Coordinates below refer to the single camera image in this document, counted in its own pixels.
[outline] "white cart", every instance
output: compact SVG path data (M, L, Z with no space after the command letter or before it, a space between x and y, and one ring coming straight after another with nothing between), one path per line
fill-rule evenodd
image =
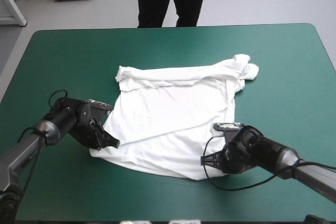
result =
M0 0L0 25L26 26L27 21L14 0Z

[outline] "white fabric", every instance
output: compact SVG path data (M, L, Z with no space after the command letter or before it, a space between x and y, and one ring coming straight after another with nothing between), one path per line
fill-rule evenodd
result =
M234 122L235 93L259 68L248 55L211 66L140 70L119 67L121 94L104 129L120 140L118 149L90 150L114 164L141 172L204 179L200 156L214 122ZM219 151L215 138L207 153ZM211 167L210 177L223 173Z

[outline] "metal arm segment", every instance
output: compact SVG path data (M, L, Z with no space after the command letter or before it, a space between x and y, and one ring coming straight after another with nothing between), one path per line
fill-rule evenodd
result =
M21 189L18 175L34 159L38 151L40 135L31 134L0 156L0 191L13 191L18 195Z
M297 167L294 179L336 203L336 173L315 165Z

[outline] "gray floor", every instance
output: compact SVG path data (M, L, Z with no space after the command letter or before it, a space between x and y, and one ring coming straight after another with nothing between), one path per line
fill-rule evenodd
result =
M28 25L25 28L0 26L0 99L35 31L136 27L138 24L137 0L17 0L17 5ZM335 13L335 0L204 0L198 25L311 23L336 66ZM174 26L176 19L171 3L164 26Z

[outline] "green table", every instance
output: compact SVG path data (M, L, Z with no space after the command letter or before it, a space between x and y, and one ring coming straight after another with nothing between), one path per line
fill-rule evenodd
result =
M0 105L0 151L48 111L54 90L114 104L119 65L210 65L238 53L260 72L236 94L236 121L335 165L336 74L309 24L39 31ZM268 176L255 168L217 182L237 187ZM205 180L136 172L91 157L67 135L41 153L17 219L302 221L307 214L336 220L336 205L295 180L228 193Z

